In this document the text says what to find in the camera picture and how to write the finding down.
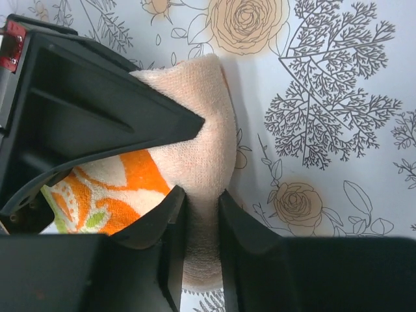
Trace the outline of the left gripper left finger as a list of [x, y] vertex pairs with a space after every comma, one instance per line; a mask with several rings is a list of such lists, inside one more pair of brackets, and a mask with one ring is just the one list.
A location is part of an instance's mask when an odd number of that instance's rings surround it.
[[1, 310], [179, 311], [186, 212], [181, 187], [111, 236], [40, 233], [42, 196], [2, 210]]

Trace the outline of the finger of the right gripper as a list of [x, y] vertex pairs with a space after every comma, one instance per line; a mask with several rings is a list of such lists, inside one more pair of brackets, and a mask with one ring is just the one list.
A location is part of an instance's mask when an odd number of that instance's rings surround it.
[[1, 211], [21, 209], [80, 164], [196, 137], [204, 119], [78, 36], [29, 31], [1, 128]]

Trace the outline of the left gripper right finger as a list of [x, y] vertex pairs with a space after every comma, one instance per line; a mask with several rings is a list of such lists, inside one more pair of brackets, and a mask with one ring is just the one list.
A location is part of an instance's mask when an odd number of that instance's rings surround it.
[[414, 311], [415, 241], [282, 237], [225, 192], [218, 203], [227, 311]]

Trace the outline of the orange patterned towel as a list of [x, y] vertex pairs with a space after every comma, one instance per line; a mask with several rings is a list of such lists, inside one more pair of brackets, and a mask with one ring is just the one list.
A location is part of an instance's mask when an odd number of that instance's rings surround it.
[[218, 199], [230, 184], [237, 156], [235, 113], [220, 60], [209, 54], [133, 75], [201, 116], [200, 132], [192, 140], [75, 167], [42, 191], [55, 225], [60, 233], [113, 235], [179, 186], [188, 199], [183, 287], [198, 293], [219, 289]]

